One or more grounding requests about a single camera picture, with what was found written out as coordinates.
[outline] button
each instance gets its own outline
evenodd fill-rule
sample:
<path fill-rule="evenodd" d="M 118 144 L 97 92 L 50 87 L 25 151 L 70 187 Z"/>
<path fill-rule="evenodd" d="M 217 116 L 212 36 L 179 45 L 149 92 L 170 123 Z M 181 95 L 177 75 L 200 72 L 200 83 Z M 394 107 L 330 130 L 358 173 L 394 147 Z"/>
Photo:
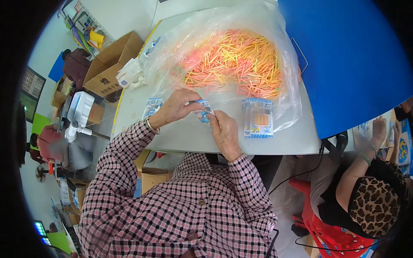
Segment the button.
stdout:
<path fill-rule="evenodd" d="M 188 233 L 186 238 L 188 240 L 194 240 L 194 239 L 198 238 L 198 234 L 196 232 L 191 231 L 191 232 Z"/>

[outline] plaid shirt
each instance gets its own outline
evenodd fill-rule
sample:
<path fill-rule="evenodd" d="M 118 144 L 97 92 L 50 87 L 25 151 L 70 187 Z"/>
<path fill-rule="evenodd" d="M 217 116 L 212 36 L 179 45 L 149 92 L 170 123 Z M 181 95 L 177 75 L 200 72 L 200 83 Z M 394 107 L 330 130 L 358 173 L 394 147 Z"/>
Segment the plaid shirt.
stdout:
<path fill-rule="evenodd" d="M 133 163 L 154 133 L 139 122 L 119 134 L 97 165 L 81 213 L 89 257 L 265 257 L 277 217 L 245 155 L 228 167 L 187 153 L 171 180 L 133 198 Z M 271 257 L 277 257 L 275 249 Z"/>

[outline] white table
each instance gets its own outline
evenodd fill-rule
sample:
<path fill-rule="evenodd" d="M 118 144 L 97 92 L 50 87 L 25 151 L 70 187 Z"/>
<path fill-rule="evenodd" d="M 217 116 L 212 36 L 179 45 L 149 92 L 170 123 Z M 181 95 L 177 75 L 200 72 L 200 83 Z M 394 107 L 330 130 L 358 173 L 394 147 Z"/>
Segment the white table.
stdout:
<path fill-rule="evenodd" d="M 148 43 L 162 36 L 166 31 L 176 27 L 180 22 L 193 15 L 195 12 L 180 14 L 164 19 L 153 31 Z M 304 83 L 299 84 L 303 116 L 294 125 L 274 133 L 273 138 L 268 139 L 245 139 L 243 136 L 243 112 L 241 103 L 239 106 L 223 104 L 221 107 L 213 106 L 213 109 L 222 109 L 228 115 L 239 121 L 239 142 L 246 154 L 318 154 L 321 141 L 317 136 L 316 126 L 313 119 L 311 105 Z M 130 125 L 140 121 L 146 107 L 146 102 L 152 97 L 152 88 L 145 85 L 137 89 L 124 90 L 123 97 L 118 106 L 116 122 L 113 126 L 112 138 Z M 346 151 L 354 150 L 352 130 L 348 130 L 349 143 Z M 148 145 L 148 149 L 168 152 L 205 152 L 218 153 L 219 150 L 212 138 L 211 131 L 194 114 L 189 114 L 185 119 L 162 127 L 162 133 L 157 135 Z"/>

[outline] leopard print headscarf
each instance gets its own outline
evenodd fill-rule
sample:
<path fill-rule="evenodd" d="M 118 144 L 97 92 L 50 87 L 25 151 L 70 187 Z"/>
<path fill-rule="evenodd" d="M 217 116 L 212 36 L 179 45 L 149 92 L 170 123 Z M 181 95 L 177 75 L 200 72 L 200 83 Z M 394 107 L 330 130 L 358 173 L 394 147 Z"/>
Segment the leopard print headscarf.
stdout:
<path fill-rule="evenodd" d="M 410 193 L 403 173 L 398 166 L 388 161 L 386 164 L 394 171 L 400 184 L 404 185 L 406 190 L 402 198 L 409 202 Z M 396 222 L 402 201 L 389 184 L 374 177 L 365 176 L 361 178 L 360 185 L 349 206 L 350 216 L 366 234 L 380 237 L 385 235 Z"/>

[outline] hand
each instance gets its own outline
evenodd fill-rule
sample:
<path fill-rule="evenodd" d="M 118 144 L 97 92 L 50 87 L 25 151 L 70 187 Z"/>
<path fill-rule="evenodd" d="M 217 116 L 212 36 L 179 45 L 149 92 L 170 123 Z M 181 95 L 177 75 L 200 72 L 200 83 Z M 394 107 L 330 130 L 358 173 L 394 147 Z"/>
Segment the hand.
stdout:
<path fill-rule="evenodd" d="M 185 88 L 175 90 L 161 108 L 149 117 L 149 124 L 156 130 L 158 127 L 183 119 L 192 111 L 204 110 L 204 106 L 200 103 L 185 105 L 189 101 L 200 99 L 200 95 L 192 90 Z"/>
<path fill-rule="evenodd" d="M 371 142 L 377 149 L 380 148 L 383 141 L 386 139 L 386 135 L 386 119 L 383 118 L 383 116 L 380 116 L 373 121 L 373 137 L 371 139 Z"/>
<path fill-rule="evenodd" d="M 394 129 L 394 145 L 397 146 L 400 143 L 400 137 L 401 137 L 401 125 L 398 120 L 394 122 L 393 129 Z"/>
<path fill-rule="evenodd" d="M 216 115 L 207 114 L 212 127 L 212 136 L 222 155 L 233 162 L 242 155 L 238 144 L 238 124 L 221 110 L 214 110 Z"/>

